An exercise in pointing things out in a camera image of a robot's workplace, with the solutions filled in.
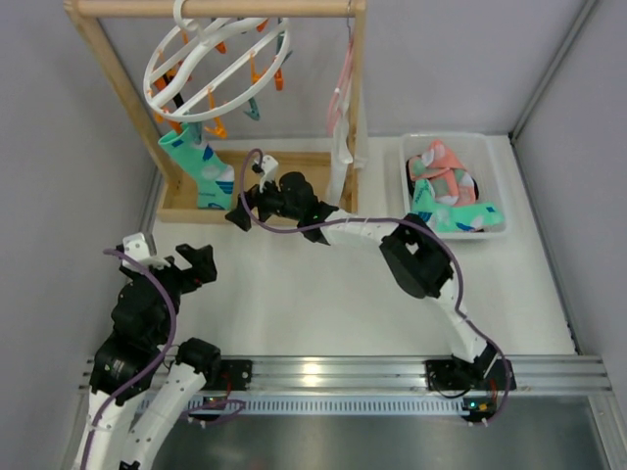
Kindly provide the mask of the mint green sock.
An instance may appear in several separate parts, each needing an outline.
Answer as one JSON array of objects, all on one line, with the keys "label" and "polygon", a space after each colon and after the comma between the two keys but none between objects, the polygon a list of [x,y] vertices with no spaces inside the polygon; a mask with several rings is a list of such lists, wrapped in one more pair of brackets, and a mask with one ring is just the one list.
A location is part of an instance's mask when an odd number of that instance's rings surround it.
[{"label": "mint green sock", "polygon": [[437,233],[470,233],[506,222],[505,215],[492,203],[455,207],[437,202],[433,186],[425,179],[414,186],[410,211]]},{"label": "mint green sock", "polygon": [[178,166],[196,183],[196,207],[228,211],[232,206],[234,168],[226,164],[203,136],[200,123],[183,123],[182,132],[170,131],[158,141]]}]

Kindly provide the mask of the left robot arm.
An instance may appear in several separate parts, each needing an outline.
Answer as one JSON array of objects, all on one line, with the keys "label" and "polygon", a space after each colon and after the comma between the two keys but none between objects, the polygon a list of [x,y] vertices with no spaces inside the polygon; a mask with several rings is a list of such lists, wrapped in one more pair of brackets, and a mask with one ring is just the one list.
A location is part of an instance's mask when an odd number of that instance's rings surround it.
[{"label": "left robot arm", "polygon": [[182,296],[217,279],[214,250],[175,250],[188,267],[158,257],[142,235],[105,252],[128,281],[112,311],[112,333],[94,355],[75,469],[151,468],[183,406],[218,376],[217,346],[174,342]]}]

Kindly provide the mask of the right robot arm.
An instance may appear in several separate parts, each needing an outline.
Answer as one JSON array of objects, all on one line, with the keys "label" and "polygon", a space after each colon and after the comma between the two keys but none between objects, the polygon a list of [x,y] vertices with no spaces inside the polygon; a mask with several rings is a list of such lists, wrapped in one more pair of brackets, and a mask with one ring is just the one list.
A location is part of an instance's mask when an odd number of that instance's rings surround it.
[{"label": "right robot arm", "polygon": [[465,283],[457,258],[419,216],[358,217],[320,200],[305,176],[292,171],[240,193],[225,218],[248,231],[254,225],[267,228],[273,216],[294,221],[295,232],[313,243],[377,251],[403,292],[435,303],[451,355],[426,361],[430,390],[454,398],[484,390],[490,383],[500,391],[512,388],[509,361],[465,308]]}]

